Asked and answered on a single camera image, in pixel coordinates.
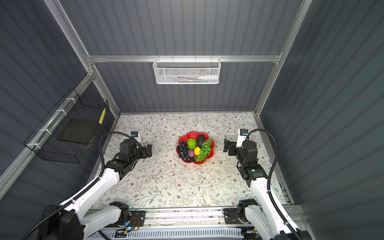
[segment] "yellow label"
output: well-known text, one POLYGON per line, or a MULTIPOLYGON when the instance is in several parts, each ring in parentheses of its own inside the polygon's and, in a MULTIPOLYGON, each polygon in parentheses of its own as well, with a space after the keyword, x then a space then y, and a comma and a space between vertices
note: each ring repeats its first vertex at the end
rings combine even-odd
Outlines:
POLYGON ((103 110, 103 112, 101 113, 101 116, 100 116, 100 120, 99 120, 99 123, 100 123, 100 124, 103 123, 104 116, 105 116, 105 108, 104 108, 104 110, 103 110))

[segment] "mesh basket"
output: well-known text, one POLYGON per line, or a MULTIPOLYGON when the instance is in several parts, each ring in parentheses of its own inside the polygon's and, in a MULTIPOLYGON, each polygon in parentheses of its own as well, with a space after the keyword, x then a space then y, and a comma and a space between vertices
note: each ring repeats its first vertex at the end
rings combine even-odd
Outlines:
POLYGON ((217 84, 221 62, 162 62, 153 61, 158 84, 217 84))
POLYGON ((108 110, 105 99, 76 95, 63 109, 57 110, 59 114, 46 129, 39 130, 40 137, 35 142, 30 141, 31 135, 24 145, 46 161, 80 163, 87 160, 88 147, 102 131, 99 126, 108 110), (67 125, 70 123, 82 123, 88 127, 80 135, 80 140, 63 139, 65 137, 62 135, 68 130, 67 125))

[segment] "black cable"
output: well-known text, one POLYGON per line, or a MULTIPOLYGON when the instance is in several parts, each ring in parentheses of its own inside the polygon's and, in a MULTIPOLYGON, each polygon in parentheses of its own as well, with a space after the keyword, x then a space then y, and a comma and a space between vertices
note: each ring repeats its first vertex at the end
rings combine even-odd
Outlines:
POLYGON ((289 230, 291 230, 291 232, 299 239, 299 240, 303 240, 300 236, 300 234, 295 230, 293 229, 293 227, 291 226, 291 224, 288 223, 287 219, 285 218, 284 214, 280 211, 279 207, 277 206, 275 200, 273 199, 273 196, 272 196, 272 192, 271 192, 271 180, 272 180, 272 173, 273 173, 273 170, 276 166, 276 163, 277 163, 277 153, 278 153, 278 150, 277 150, 277 143, 276 143, 276 140, 273 138, 273 136, 267 132, 265 129, 262 129, 262 128, 256 128, 252 131, 250 131, 248 133, 248 136, 251 135, 252 133, 256 132, 256 131, 261 131, 261 132, 265 132, 267 133, 273 140, 273 143, 275 144, 275 147, 276 147, 276 153, 275 153, 275 159, 273 160, 273 163, 272 163, 272 166, 271 166, 271 170, 269 171, 269 174, 268 174, 268 180, 267 180, 267 184, 266 184, 266 188, 267 188, 267 192, 268 192, 268 196, 272 202, 272 205, 274 206, 274 208, 276 209, 276 212, 280 215, 280 217, 282 218, 284 224, 286 224, 286 226, 289 228, 289 230))
MULTIPOLYGON (((100 158, 101 158, 101 172, 100 174, 97 176, 97 178, 95 178, 91 184, 88 185, 88 187, 86 187, 83 191, 81 191, 78 195, 74 196, 73 197, 73 200, 77 200, 79 199, 84 193, 86 193, 89 189, 91 189, 91 187, 93 187, 101 178, 101 176, 103 175, 104 173, 104 169, 105 169, 105 162, 104 162, 104 156, 103 156, 103 148, 101 146, 101 142, 103 140, 103 138, 109 134, 112 134, 112 133, 117 133, 117 134, 121 134, 121 135, 124 135, 128 138, 132 138, 131 136, 129 136, 128 134, 125 134, 123 132, 116 132, 116 131, 112 131, 112 132, 107 132, 106 134, 104 134, 103 136, 101 136, 100 138, 100 141, 99 141, 99 150, 100 150, 100 158)), ((59 206, 58 208, 56 208, 55 211, 53 211, 50 215, 48 215, 45 219, 41 220, 40 222, 36 223, 30 230, 28 230, 26 232, 26 234, 22 237, 22 240, 27 240, 27 238, 37 229, 39 228, 39 226, 47 221, 49 218, 51 218, 52 216, 56 215, 57 213, 61 212, 63 209, 65 209, 66 207, 68 207, 69 205, 71 205, 73 203, 72 200, 69 200, 67 203, 65 203, 64 205, 62 206, 59 206)))
POLYGON ((105 239, 110 240, 101 230, 98 231, 98 233, 105 239))

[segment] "table surface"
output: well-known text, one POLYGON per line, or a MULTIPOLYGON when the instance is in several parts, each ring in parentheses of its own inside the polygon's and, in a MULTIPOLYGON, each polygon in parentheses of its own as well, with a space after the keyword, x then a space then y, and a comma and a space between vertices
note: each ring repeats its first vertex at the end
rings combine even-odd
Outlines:
MULTIPOLYGON (((112 201, 124 202, 132 209, 232 206, 254 198, 236 168, 236 157, 223 152, 224 138, 236 141, 239 128, 257 128, 252 113, 120 115, 115 131, 138 131, 142 145, 153 145, 153 156, 140 159, 92 208, 101 209, 112 201), (179 137, 190 131, 205 132, 215 141, 214 156, 202 165, 184 163, 177 156, 179 137)), ((271 162, 260 134, 255 132, 250 139, 257 143, 258 162, 268 174, 271 162)), ((123 140, 122 135, 112 135, 104 155, 106 162, 123 140)), ((286 204, 275 174, 271 187, 286 204)))

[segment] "corrugated wall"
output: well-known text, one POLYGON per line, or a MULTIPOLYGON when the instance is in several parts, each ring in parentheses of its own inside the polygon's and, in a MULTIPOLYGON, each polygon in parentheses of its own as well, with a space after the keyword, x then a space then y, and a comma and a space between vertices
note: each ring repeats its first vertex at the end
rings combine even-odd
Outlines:
POLYGON ((61 3, 91 55, 273 55, 300 0, 61 3))
MULTIPOLYGON (((99 98, 91 84, 83 96, 99 98)), ((57 205, 87 183, 99 156, 99 138, 108 132, 114 117, 108 111, 91 145, 86 161, 80 164, 51 162, 34 157, 0 201, 0 239, 20 239, 41 217, 50 204, 57 205)), ((37 232, 29 238, 36 239, 37 232)))
POLYGON ((97 63, 121 112, 254 110, 273 63, 222 63, 219 84, 157 84, 152 63, 97 63))
MULTIPOLYGON (((300 0, 61 3, 90 55, 275 55, 300 0)), ((121 112, 243 111, 273 63, 222 63, 218 85, 173 86, 156 84, 149 63, 96 66, 121 112)))
POLYGON ((86 75, 43 1, 0 1, 0 173, 86 75))
POLYGON ((314 1, 262 111, 317 239, 382 239, 384 2, 314 1))

